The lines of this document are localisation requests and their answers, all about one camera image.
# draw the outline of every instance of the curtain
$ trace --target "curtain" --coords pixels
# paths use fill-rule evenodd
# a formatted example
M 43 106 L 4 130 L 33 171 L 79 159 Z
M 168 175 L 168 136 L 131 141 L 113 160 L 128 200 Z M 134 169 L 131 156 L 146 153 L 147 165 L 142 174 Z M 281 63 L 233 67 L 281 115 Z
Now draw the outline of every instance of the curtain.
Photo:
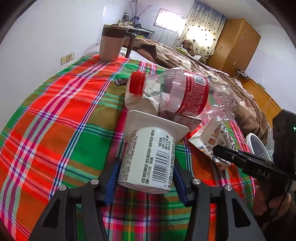
M 225 20 L 226 16 L 222 13 L 195 0 L 183 32 L 174 43 L 174 48 L 180 46 L 184 40 L 189 40 L 193 44 L 195 55 L 207 59 L 214 53 Z

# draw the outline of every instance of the barcode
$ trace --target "barcode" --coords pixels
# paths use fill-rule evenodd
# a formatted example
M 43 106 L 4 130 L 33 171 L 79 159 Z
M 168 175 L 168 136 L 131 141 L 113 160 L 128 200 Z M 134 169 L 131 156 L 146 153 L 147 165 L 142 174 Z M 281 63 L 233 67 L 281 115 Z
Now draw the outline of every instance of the barcode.
M 152 180 L 156 182 L 166 183 L 168 179 L 168 157 L 169 153 L 157 150 L 155 163 L 153 168 Z
M 195 74 L 193 76 L 194 76 L 195 83 L 205 86 L 205 79 L 203 77 Z

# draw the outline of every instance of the hand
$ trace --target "hand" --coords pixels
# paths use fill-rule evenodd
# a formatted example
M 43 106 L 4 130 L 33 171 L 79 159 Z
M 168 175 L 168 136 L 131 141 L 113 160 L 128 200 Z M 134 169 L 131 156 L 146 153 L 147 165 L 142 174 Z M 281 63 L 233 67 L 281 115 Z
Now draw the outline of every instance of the hand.
M 278 196 L 274 199 L 272 199 L 269 202 L 269 207 L 270 208 L 278 208 L 279 205 L 281 204 L 281 201 L 283 199 L 283 195 Z M 276 217 L 274 218 L 274 220 L 279 219 L 280 217 L 282 217 L 288 210 L 290 203 L 291 203 L 292 197 L 291 195 L 288 193 L 283 201 L 283 204 L 281 205 L 281 208 L 279 209 L 279 211 L 276 214 Z M 255 193 L 255 197 L 253 200 L 253 212 L 255 215 L 257 216 L 261 216 L 265 211 L 267 211 L 267 205 L 266 205 L 266 197 L 263 195 L 262 190 L 260 189 L 260 186 L 257 187 L 256 193 Z

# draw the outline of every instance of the metal screw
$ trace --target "metal screw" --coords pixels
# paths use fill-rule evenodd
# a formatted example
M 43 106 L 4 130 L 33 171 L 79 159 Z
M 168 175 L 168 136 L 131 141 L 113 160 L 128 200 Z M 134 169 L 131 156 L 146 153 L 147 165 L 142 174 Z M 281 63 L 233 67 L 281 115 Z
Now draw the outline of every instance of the metal screw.
M 192 183 L 195 184 L 195 185 L 199 185 L 199 184 L 201 184 L 201 182 L 202 181 L 197 179 L 197 178 L 192 180 Z
M 232 190 L 232 186 L 231 185 L 225 185 L 224 188 L 227 191 L 231 191 Z
M 59 190 L 60 191 L 65 191 L 67 189 L 67 186 L 66 185 L 61 185 L 60 187 L 59 187 Z
M 99 180 L 98 179 L 91 180 L 91 184 L 92 185 L 97 185 L 98 183 L 99 183 Z

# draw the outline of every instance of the teddy bear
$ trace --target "teddy bear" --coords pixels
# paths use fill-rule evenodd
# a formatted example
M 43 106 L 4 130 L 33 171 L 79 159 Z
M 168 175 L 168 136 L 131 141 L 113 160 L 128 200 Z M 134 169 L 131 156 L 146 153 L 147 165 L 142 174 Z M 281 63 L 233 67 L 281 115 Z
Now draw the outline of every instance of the teddy bear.
M 187 52 L 191 55 L 191 56 L 195 56 L 195 53 L 194 53 L 194 50 L 193 50 L 193 44 L 188 41 L 188 40 L 185 40 L 183 41 L 182 43 L 183 45 L 183 48 L 187 50 Z

